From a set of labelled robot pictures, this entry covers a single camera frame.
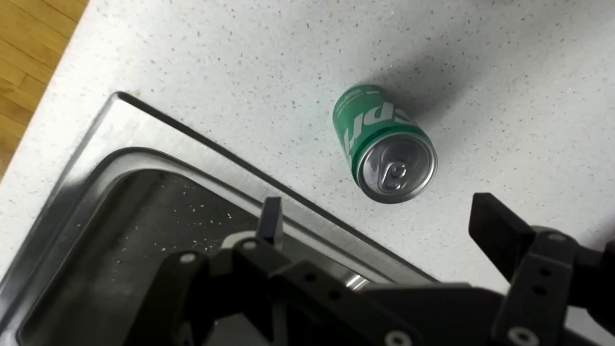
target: sink basin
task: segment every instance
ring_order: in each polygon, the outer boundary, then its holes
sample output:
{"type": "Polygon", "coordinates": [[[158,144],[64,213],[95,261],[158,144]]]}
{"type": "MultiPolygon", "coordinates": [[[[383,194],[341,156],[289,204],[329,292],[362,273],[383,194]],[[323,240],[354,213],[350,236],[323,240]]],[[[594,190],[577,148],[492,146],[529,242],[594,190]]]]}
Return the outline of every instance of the sink basin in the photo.
{"type": "Polygon", "coordinates": [[[162,259],[216,254],[281,196],[281,250],[348,286],[433,279],[220,144],[114,94],[0,284],[2,344],[122,344],[162,259]]]}

